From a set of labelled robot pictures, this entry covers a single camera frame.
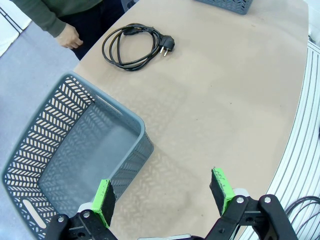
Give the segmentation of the person's right hand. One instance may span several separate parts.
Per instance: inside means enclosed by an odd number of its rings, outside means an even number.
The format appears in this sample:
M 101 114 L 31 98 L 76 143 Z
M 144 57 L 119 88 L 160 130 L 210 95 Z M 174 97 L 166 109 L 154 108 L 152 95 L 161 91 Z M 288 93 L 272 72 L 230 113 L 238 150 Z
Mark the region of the person's right hand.
M 63 31 L 55 38 L 58 44 L 70 50 L 77 49 L 83 44 L 75 27 L 66 24 Z

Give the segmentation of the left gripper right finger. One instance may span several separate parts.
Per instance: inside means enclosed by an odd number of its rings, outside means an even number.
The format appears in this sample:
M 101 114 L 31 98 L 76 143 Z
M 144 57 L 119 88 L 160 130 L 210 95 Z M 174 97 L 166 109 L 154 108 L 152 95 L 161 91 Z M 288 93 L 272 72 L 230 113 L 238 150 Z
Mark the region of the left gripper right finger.
M 233 240 L 242 226 L 249 226 L 260 240 L 296 240 L 298 237 L 280 203 L 273 194 L 254 200 L 236 195 L 220 168 L 211 170 L 209 188 L 220 218 L 206 240 Z

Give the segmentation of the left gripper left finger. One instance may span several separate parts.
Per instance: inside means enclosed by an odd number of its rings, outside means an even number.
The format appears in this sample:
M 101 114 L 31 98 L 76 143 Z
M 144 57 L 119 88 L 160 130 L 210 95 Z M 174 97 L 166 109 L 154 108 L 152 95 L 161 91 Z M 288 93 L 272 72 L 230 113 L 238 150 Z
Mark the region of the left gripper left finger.
M 109 229 L 116 195 L 109 179 L 102 179 L 90 209 L 73 217 L 56 214 L 46 228 L 46 240 L 115 240 Z

